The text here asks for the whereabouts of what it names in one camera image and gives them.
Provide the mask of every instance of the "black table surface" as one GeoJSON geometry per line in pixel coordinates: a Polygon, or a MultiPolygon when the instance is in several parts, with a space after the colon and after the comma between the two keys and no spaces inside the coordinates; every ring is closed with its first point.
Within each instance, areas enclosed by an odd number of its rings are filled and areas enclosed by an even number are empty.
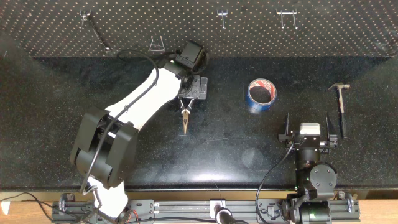
{"type": "MultiPolygon", "coordinates": [[[[115,58],[0,60],[0,189],[77,190],[83,177],[69,155],[83,114],[123,99],[151,70],[115,58]]],[[[194,104],[187,135],[177,101],[161,107],[140,131],[126,190],[256,189],[286,153],[277,134],[287,112],[297,130],[320,123],[324,140],[326,111],[339,130],[336,90],[327,91],[336,82],[351,84],[343,90],[348,139],[322,155],[338,171],[337,187],[396,188],[397,71],[394,58],[211,58],[208,98],[194,104]],[[256,78],[277,88],[261,114],[244,99],[256,78]]],[[[290,155],[264,188],[293,189],[294,170],[290,155]]]]}

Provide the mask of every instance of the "pliers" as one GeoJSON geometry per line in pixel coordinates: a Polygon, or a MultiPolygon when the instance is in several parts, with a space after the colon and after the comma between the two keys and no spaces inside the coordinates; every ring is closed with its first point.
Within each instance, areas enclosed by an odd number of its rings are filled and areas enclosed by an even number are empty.
{"type": "Polygon", "coordinates": [[[179,100],[180,100],[180,109],[181,109],[181,114],[182,114],[183,131],[184,131],[184,135],[186,135],[187,134],[187,128],[188,128],[189,116],[191,114],[192,105],[193,105],[193,102],[195,100],[191,99],[191,101],[189,102],[187,107],[185,107],[185,105],[182,102],[181,98],[179,98],[179,100]]]}

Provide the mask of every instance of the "pegboard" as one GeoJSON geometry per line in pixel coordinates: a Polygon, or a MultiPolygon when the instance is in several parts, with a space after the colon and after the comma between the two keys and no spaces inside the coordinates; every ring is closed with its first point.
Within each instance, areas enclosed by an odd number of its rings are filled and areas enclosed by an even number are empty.
{"type": "Polygon", "coordinates": [[[151,36],[165,51],[188,40],[212,57],[391,56],[398,51],[398,1],[2,0],[0,30],[33,57],[106,56],[136,49],[151,36]],[[80,11],[92,11],[104,52],[80,11]],[[217,10],[228,10],[223,29],[217,10]],[[282,28],[277,11],[285,15],[282,28]]]}

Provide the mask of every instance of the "blue tape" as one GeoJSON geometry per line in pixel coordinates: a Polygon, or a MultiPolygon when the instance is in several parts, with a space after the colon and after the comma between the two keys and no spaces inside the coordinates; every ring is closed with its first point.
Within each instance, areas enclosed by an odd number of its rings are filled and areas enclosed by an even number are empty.
{"type": "Polygon", "coordinates": [[[272,84],[272,82],[263,78],[258,78],[250,83],[248,87],[248,92],[246,94],[246,101],[251,108],[260,111],[267,110],[275,102],[275,100],[276,100],[276,88],[274,84],[272,84]],[[269,92],[271,96],[270,102],[259,103],[252,98],[252,96],[250,95],[250,89],[256,86],[261,86],[269,92]]]}

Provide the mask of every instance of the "wooden table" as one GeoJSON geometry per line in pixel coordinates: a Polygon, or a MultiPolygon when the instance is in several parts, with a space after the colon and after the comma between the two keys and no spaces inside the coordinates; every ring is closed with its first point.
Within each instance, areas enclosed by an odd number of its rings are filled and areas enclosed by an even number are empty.
{"type": "MultiPolygon", "coordinates": [[[[360,200],[361,224],[398,223],[398,200],[360,200]]],[[[51,214],[51,208],[44,206],[51,214]]],[[[11,202],[9,214],[0,212],[0,223],[50,223],[36,202],[11,202]]]]}

